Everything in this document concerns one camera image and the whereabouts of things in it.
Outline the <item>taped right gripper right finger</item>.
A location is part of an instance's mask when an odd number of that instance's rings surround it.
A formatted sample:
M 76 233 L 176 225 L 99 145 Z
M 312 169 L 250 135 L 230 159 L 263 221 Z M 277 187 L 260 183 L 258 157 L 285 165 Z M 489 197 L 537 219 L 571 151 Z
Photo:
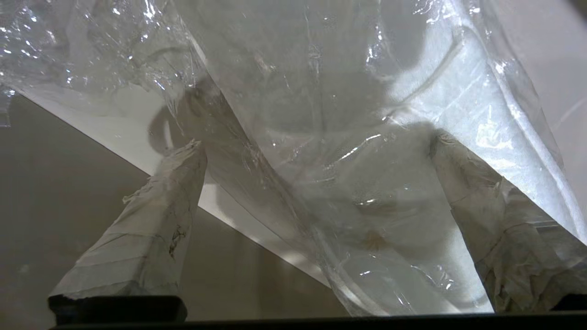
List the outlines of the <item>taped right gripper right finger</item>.
M 495 312 L 586 311 L 585 244 L 444 130 L 430 157 Z

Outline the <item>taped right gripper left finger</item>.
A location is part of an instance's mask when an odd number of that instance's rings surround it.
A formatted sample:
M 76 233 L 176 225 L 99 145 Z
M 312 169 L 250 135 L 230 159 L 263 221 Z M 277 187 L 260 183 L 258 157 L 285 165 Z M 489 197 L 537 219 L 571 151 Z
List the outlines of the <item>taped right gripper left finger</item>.
M 162 159 L 50 293 L 56 323 L 185 321 L 179 284 L 206 169 L 200 141 Z

